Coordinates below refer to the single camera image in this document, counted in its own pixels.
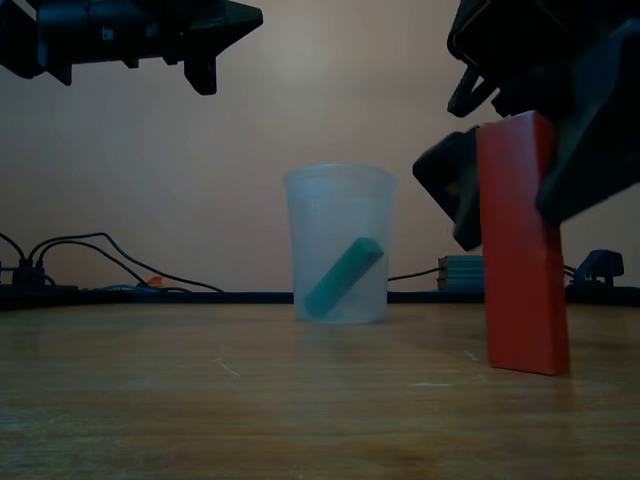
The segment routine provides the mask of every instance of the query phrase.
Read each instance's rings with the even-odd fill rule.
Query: cable
[[[11,245],[16,250],[16,252],[18,252],[18,255],[20,255],[20,260],[24,260],[24,252],[20,248],[20,245],[18,245],[16,242],[11,240],[4,233],[0,233],[0,238],[3,239],[5,242],[7,242],[9,245]]]
[[[186,288],[179,288],[179,287],[151,288],[151,287],[138,287],[136,285],[111,285],[109,287],[98,289],[98,291],[100,292],[111,292],[114,290],[129,290],[129,291],[141,292],[141,293],[170,293],[170,292],[193,293],[191,290],[187,290]]]
[[[99,288],[100,292],[113,292],[119,290],[128,290],[132,292],[141,292],[141,293],[160,293],[160,291],[156,288],[147,288],[147,287],[138,287],[136,285],[111,285],[109,287]]]
[[[41,247],[52,243],[52,242],[60,242],[60,241],[66,241],[66,240],[80,240],[83,238],[95,238],[95,237],[104,237],[108,240],[108,242],[113,245],[113,248],[115,248],[118,253],[120,255],[122,255],[124,258],[126,258],[127,260],[129,260],[132,263],[135,263],[136,265],[138,265],[139,267],[142,267],[146,270],[149,270],[150,272],[155,273],[156,275],[160,275],[162,277],[171,279],[171,280],[175,280],[176,282],[181,282],[181,283],[186,283],[188,285],[195,285],[197,287],[203,287],[203,288],[208,288],[210,290],[214,290],[218,293],[224,293],[224,290],[215,287],[213,285],[209,285],[207,283],[202,283],[202,282],[195,282],[193,280],[187,280],[185,278],[181,278],[181,277],[177,277],[175,275],[169,275],[168,273],[164,273],[160,270],[158,270],[157,268],[153,268],[149,265],[147,265],[146,263],[143,263],[139,260],[136,260],[135,258],[131,257],[130,255],[128,255],[124,250],[122,250],[122,248],[120,248],[120,245],[118,245],[115,240],[113,240],[113,238],[111,238],[111,236],[107,233],[104,232],[98,232],[98,233],[89,233],[86,235],[73,235],[73,236],[68,236],[68,237],[57,237],[57,238],[50,238],[49,240],[45,240],[44,242],[40,242],[38,245],[36,245],[33,250],[31,250],[31,253],[29,254],[29,258],[31,260],[33,260],[33,257],[36,255],[36,253],[38,252],[38,249],[40,249]],[[45,250],[42,251],[42,253],[40,254],[40,260],[42,260],[42,257],[44,256],[44,252]]]
[[[406,280],[407,278],[416,278],[416,277],[422,277],[423,275],[429,275],[430,273],[435,273],[440,271],[440,268],[432,268],[431,270],[427,270],[426,272],[420,272],[420,273],[412,273],[411,275],[401,275],[399,277],[391,277],[389,279],[390,282],[395,282],[398,280]]]
[[[138,282],[140,282],[143,285],[146,285],[147,282],[144,281],[144,279],[138,275],[136,272],[134,272],[133,270],[131,270],[129,267],[127,267],[124,263],[122,263],[120,260],[118,260],[117,258],[112,257],[111,255],[109,255],[107,252],[105,252],[104,250],[102,250],[99,247],[96,247],[95,245],[91,245],[90,243],[85,243],[85,242],[76,242],[73,240],[63,240],[63,241],[59,241],[59,242],[54,242],[51,243],[49,245],[47,245],[44,250],[42,250],[42,253],[40,254],[40,258],[38,259],[38,263],[42,263],[44,261],[44,256],[45,254],[53,247],[56,247],[58,245],[80,245],[82,247],[87,247],[90,248],[91,250],[95,250],[96,252],[100,253],[102,256],[107,257],[109,260],[111,260],[113,263],[119,265],[120,267],[122,267],[123,269],[125,269],[127,272],[129,272],[129,274],[135,278]]]

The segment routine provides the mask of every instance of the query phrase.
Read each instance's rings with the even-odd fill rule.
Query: orange object
[[[164,282],[162,281],[162,277],[159,275],[153,276],[147,280],[147,285],[153,288],[164,288]]]
[[[476,131],[489,361],[509,370],[569,371],[560,226],[535,207],[553,128],[529,112]]]

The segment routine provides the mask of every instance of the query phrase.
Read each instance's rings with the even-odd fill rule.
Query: blue object
[[[604,279],[604,285],[613,287],[613,277],[624,275],[622,255],[611,250],[594,250],[573,274],[574,285],[601,284],[598,278]]]
[[[329,313],[383,255],[373,238],[358,238],[305,297],[307,311],[316,318]]]

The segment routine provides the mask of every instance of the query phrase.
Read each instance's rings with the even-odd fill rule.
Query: black cable
[[[440,271],[440,268],[432,268],[431,270],[427,270],[426,272],[412,273],[411,275],[401,275],[399,277],[391,277],[389,281],[395,282],[397,280],[406,280],[407,278],[422,277],[423,275],[429,275],[430,273],[435,273],[438,271]]]
[[[20,255],[20,260],[24,260],[24,252],[20,248],[20,245],[18,245],[16,242],[11,240],[4,233],[0,233],[0,238],[3,239],[5,242],[7,242],[9,245],[11,245],[16,250],[16,252],[18,252],[18,255]]]
[[[125,269],[127,272],[129,272],[129,274],[135,278],[139,283],[146,285],[147,282],[144,281],[144,279],[138,275],[136,272],[134,272],[133,270],[131,270],[129,267],[127,267],[124,263],[122,263],[120,260],[118,260],[117,258],[112,257],[111,255],[109,255],[107,252],[105,252],[104,250],[102,250],[99,247],[96,247],[95,245],[91,245],[90,243],[85,243],[85,242],[76,242],[73,240],[62,240],[59,242],[54,242],[51,243],[49,245],[47,245],[44,250],[42,250],[42,253],[40,254],[40,258],[38,259],[38,263],[43,263],[44,262],[44,256],[45,254],[53,247],[56,247],[58,245],[80,245],[82,247],[87,247],[90,248],[91,250],[95,250],[96,252],[100,253],[102,256],[107,257],[109,260],[111,260],[113,263],[119,265],[120,267],[122,267],[123,269]]]
[[[115,248],[118,253],[120,253],[120,255],[122,255],[124,258],[126,258],[127,260],[129,260],[132,263],[135,263],[136,265],[138,265],[139,267],[142,267],[146,270],[149,270],[150,272],[155,273],[156,275],[160,275],[162,277],[171,279],[171,280],[175,280],[176,282],[181,282],[181,283],[186,283],[188,285],[195,285],[197,287],[203,287],[203,288],[208,288],[210,290],[214,290],[218,293],[224,293],[224,290],[215,287],[213,285],[209,285],[206,283],[202,283],[202,282],[195,282],[193,280],[187,280],[185,278],[181,278],[181,277],[177,277],[175,275],[169,275],[168,273],[164,273],[160,270],[158,270],[157,268],[153,268],[149,265],[147,265],[146,263],[141,262],[140,260],[136,260],[135,258],[131,257],[130,255],[128,255],[124,250],[122,250],[122,248],[120,248],[120,245],[118,245],[115,240],[113,240],[113,238],[111,238],[111,236],[107,233],[104,232],[98,232],[98,233],[89,233],[86,235],[73,235],[73,236],[67,236],[67,237],[57,237],[57,238],[50,238],[49,240],[45,240],[44,242],[40,242],[38,245],[36,245],[33,250],[31,250],[31,253],[29,254],[29,259],[33,260],[33,257],[36,255],[36,253],[38,252],[38,249],[40,249],[41,247],[52,243],[52,242],[60,242],[60,241],[66,241],[66,240],[80,240],[83,238],[95,238],[95,237],[104,237],[108,240],[108,242],[113,245],[113,248]],[[42,257],[44,256],[44,251],[40,254],[40,259],[42,260]]]

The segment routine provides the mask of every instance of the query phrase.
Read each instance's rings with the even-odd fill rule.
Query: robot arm
[[[72,65],[141,58],[184,62],[201,95],[216,93],[216,57],[262,25],[262,12],[227,0],[31,0],[33,20],[0,0],[0,64],[23,78],[71,84]]]

